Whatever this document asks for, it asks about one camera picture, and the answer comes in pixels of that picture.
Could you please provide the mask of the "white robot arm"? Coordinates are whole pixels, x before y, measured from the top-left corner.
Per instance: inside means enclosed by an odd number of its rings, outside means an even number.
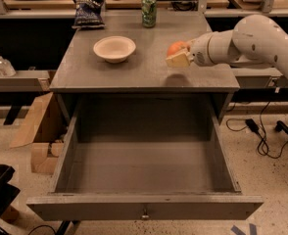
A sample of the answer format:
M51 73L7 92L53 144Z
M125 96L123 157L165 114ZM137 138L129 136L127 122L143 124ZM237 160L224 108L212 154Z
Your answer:
M186 68L228 64L238 68L273 66L288 79L288 34L271 18L251 15L231 30L205 33L168 47L167 66Z

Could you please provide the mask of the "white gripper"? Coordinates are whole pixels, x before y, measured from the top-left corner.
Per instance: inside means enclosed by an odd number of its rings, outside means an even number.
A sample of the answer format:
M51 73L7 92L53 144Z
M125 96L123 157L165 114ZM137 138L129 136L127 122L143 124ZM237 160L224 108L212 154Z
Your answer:
M166 57L170 68L187 68L192 62L199 67L231 64L239 58L239 51L232 41L232 30L205 33L186 41L190 47Z

